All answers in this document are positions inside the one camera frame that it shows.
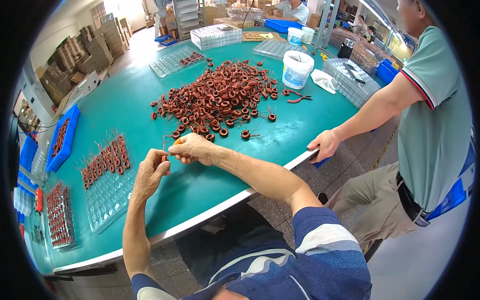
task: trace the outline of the black container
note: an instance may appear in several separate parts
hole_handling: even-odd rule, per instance
[[[354,45],[353,41],[347,38],[345,42],[342,43],[342,46],[340,46],[340,51],[338,52],[337,57],[340,59],[349,59]]]

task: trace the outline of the tiled floor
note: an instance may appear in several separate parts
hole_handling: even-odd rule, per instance
[[[127,52],[128,55],[125,54],[125,58],[121,57],[114,63],[111,74],[130,64],[135,58],[158,50],[158,45],[151,43],[149,36],[153,36],[151,28],[134,34],[131,39],[130,53]],[[391,139],[397,122],[398,118],[392,118],[374,132],[364,133],[346,140],[340,145],[335,155],[320,168],[315,168],[305,162],[293,171],[310,185],[314,193],[324,191],[330,197],[349,178],[370,170],[381,154],[383,157],[380,159],[378,167],[398,160],[396,133],[385,151],[385,145]],[[287,205],[263,196],[255,197],[250,200],[249,204],[259,211],[273,227],[283,232],[287,243],[294,246],[291,227],[292,215]],[[365,208],[365,206],[358,206],[357,209],[345,212],[340,216],[340,221],[348,226]],[[73,281],[56,281],[54,285],[58,297],[64,300],[135,299],[123,262],[118,262],[116,265],[118,271],[114,274],[73,277]],[[152,250],[152,266],[160,285],[176,298],[188,295],[200,288],[173,243]]]

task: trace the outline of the green polo shirt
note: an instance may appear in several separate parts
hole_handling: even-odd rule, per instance
[[[400,71],[424,95],[402,112],[400,174],[415,202],[433,211],[446,197],[467,157],[472,114],[460,67],[439,28],[429,26]]]

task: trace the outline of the pliers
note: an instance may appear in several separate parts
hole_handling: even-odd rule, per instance
[[[313,99],[312,99],[312,96],[301,95],[301,94],[298,93],[297,91],[293,91],[293,90],[283,90],[282,95],[288,96],[288,95],[290,95],[290,93],[297,94],[297,95],[300,96],[300,98],[298,98],[297,100],[288,100],[288,101],[287,101],[288,103],[299,103],[299,102],[302,101],[303,99],[313,100]]]

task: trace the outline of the blue striped shirt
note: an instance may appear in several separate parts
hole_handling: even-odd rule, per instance
[[[328,208],[305,207],[292,219],[295,252],[253,250],[218,270],[182,300],[210,300],[223,285],[250,300],[369,299],[372,284],[355,238]],[[138,300],[174,300],[144,274],[132,278]]]

